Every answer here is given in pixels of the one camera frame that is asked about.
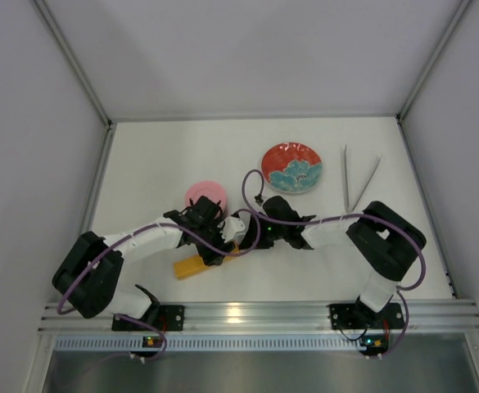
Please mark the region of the pink lid with black handle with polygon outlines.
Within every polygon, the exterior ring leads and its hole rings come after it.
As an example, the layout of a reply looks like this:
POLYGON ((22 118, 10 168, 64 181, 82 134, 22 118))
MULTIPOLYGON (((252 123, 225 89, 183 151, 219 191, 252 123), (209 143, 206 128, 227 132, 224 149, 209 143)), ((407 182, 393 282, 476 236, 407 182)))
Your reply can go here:
POLYGON ((200 197, 207 197, 211 201, 226 210, 228 207, 227 193, 219 183, 206 180, 194 183, 185 193, 184 201, 186 206, 191 206, 200 197))

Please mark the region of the metal tongs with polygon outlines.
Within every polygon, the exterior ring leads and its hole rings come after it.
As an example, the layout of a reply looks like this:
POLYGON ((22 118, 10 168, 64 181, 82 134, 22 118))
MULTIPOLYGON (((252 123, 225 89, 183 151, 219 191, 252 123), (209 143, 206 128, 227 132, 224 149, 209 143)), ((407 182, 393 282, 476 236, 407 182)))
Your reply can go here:
POLYGON ((349 146, 341 149, 341 181, 344 212, 353 213, 373 181, 382 162, 381 156, 357 164, 351 156, 349 146))

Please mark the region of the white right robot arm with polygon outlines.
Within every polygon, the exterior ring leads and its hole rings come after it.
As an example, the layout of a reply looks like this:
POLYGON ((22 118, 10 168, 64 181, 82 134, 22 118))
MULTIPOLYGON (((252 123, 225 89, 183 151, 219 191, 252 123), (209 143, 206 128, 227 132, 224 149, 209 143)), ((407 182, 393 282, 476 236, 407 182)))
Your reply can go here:
POLYGON ((427 244, 420 230, 380 201, 361 214, 318 219, 299 215, 283 197, 273 196, 251 217, 238 249, 265 250, 279 240, 297 250, 354 246, 372 267, 358 302, 374 313, 387 306, 427 244))

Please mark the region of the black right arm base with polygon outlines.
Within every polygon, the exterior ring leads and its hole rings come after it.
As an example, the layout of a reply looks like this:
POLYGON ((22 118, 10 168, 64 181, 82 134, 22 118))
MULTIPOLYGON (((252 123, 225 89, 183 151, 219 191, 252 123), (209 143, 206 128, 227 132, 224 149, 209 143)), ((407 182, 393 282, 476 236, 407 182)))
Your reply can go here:
POLYGON ((334 330, 380 330, 387 325, 391 330, 402 329, 405 325, 399 303, 389 303, 381 311, 372 311, 361 302, 334 303, 328 306, 331 325, 334 330))

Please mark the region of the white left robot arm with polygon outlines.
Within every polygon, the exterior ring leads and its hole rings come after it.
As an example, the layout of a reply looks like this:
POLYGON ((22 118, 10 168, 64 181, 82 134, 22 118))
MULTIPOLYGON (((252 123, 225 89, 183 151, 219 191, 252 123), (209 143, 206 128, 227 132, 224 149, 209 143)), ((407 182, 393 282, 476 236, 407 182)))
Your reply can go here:
POLYGON ((156 253, 194 245, 205 266, 218 266, 246 231, 237 216, 226 216, 206 196, 184 210, 171 210, 150 224, 113 235, 83 233, 52 278, 52 285, 83 318, 101 312, 123 314, 147 323, 159 301, 124 276, 132 263, 156 253))

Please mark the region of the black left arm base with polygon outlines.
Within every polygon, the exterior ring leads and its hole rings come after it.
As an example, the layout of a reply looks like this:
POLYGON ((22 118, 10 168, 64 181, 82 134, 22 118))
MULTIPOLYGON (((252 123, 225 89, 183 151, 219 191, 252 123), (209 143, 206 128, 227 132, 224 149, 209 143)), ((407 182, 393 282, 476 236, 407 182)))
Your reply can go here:
MULTIPOLYGON (((153 305, 151 311, 147 311, 139 321, 162 332, 181 332, 184 315, 184 305, 153 305)), ((111 330, 115 332, 138 332, 150 331, 150 328, 115 316, 112 319, 111 330)))

